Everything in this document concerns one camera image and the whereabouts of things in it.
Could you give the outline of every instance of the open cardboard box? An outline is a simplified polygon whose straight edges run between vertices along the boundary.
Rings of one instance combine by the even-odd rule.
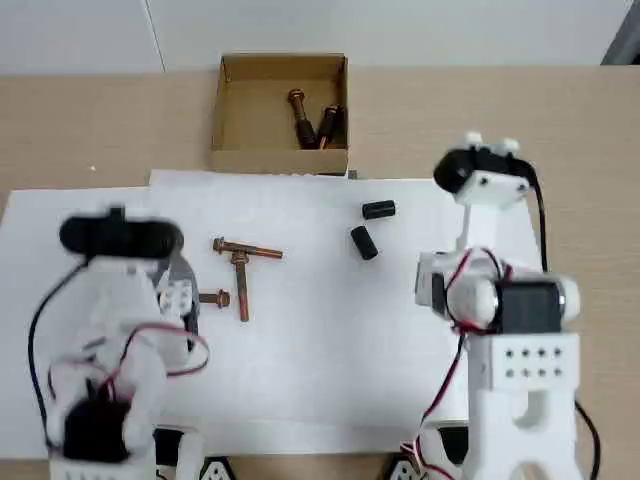
[[[326,150],[302,150],[289,91],[305,93],[317,130],[324,108],[339,104],[344,121]],[[347,59],[342,54],[223,55],[213,121],[211,167],[218,172],[332,174],[347,170]]]

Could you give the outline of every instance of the white paper sheet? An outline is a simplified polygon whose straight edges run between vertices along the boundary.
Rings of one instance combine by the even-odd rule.
[[[364,262],[349,237],[363,202],[393,198],[398,214],[367,222],[380,255]],[[347,181],[214,175],[200,186],[14,193],[0,227],[1,457],[42,456],[26,369],[26,333],[45,291],[73,259],[59,244],[72,211],[108,202],[143,204],[176,221],[201,289],[232,292],[232,307],[203,307],[213,358],[201,375],[172,380],[163,420],[198,426],[219,453],[393,449],[417,428],[455,348],[446,323],[413,303],[420,251],[453,247],[461,209],[430,181]],[[498,253],[537,263],[526,206],[506,215],[510,245]],[[251,321],[238,320],[233,267],[211,252],[214,236],[285,251],[251,258]],[[62,351],[92,302],[90,274],[47,310],[37,361]],[[466,417],[465,369],[437,411]]]

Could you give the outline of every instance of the wooden table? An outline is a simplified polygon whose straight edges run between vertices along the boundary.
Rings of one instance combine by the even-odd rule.
[[[633,478],[640,436],[640,71],[350,69],[350,168],[431,176],[469,129],[520,140],[538,167],[553,270],[582,289],[580,397],[604,441],[600,478]],[[152,168],[206,168],[211,72],[0,79],[0,204],[15,188],[144,185]],[[580,427],[580,460],[591,444]],[[382,455],[234,458],[240,479],[371,480]],[[3,462],[3,478],[46,478]]]

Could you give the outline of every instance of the black cable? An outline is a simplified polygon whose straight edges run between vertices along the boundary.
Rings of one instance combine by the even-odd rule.
[[[584,423],[587,425],[587,428],[591,432],[591,436],[593,437],[593,465],[591,467],[591,475],[589,475],[589,480],[596,480],[598,478],[598,473],[600,473],[600,458],[602,457],[602,445],[600,444],[600,434],[598,433],[598,429],[595,424],[587,415],[580,402],[576,400],[576,410],[584,420]]]
[[[55,287],[51,289],[51,291],[42,299],[36,313],[34,313],[33,318],[31,319],[31,325],[29,326],[29,340],[27,344],[27,355],[29,358],[29,373],[31,374],[31,383],[33,384],[33,391],[36,394],[36,400],[38,401],[38,409],[40,410],[40,418],[42,419],[42,428],[44,429],[45,438],[47,438],[47,409],[44,404],[44,397],[42,396],[42,390],[40,389],[40,382],[38,381],[38,372],[36,371],[36,362],[33,354],[33,344],[36,336],[36,327],[38,326],[38,321],[40,320],[40,316],[44,308],[47,306],[49,301],[58,293],[62,288],[67,285],[73,277],[75,277],[79,272],[87,268],[89,265],[90,259],[85,259],[81,264],[74,267],[69,273],[67,273],[62,279],[56,284]]]
[[[529,183],[533,185],[533,189],[536,193],[536,201],[538,202],[538,218],[540,221],[540,262],[542,263],[542,271],[549,271],[549,264],[547,261],[547,219],[544,210],[544,200],[542,198],[542,189],[540,188],[540,182],[538,181],[538,177],[533,167],[528,175]],[[596,480],[598,478],[598,474],[600,473],[600,461],[602,459],[602,446],[600,444],[600,434],[598,433],[598,429],[595,424],[587,415],[587,412],[582,408],[580,402],[575,400],[575,407],[577,412],[584,420],[584,423],[587,425],[589,432],[591,433],[591,438],[593,439],[593,463],[591,465],[591,474],[589,475],[589,480]]]
[[[547,261],[547,216],[544,210],[544,199],[542,198],[542,189],[538,182],[537,176],[533,182],[533,190],[536,193],[536,201],[538,202],[538,218],[540,219],[540,261],[542,263],[542,271],[549,271],[549,263]]]

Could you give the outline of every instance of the black rubber cylinder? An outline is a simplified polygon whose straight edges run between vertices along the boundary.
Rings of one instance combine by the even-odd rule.
[[[336,130],[337,117],[337,106],[332,105],[324,109],[324,116],[322,117],[322,122],[320,122],[320,127],[318,128],[318,138],[326,137],[327,141],[331,141],[333,133]]]
[[[353,242],[364,260],[371,260],[378,255],[378,249],[364,226],[361,225],[351,230],[351,238],[353,238]]]
[[[362,205],[362,216],[366,220],[382,217],[393,217],[396,214],[396,204],[393,200],[365,203]]]
[[[298,136],[298,143],[300,143],[300,147],[303,150],[315,150],[318,148],[316,134],[309,120],[298,120],[296,122],[296,135]]]

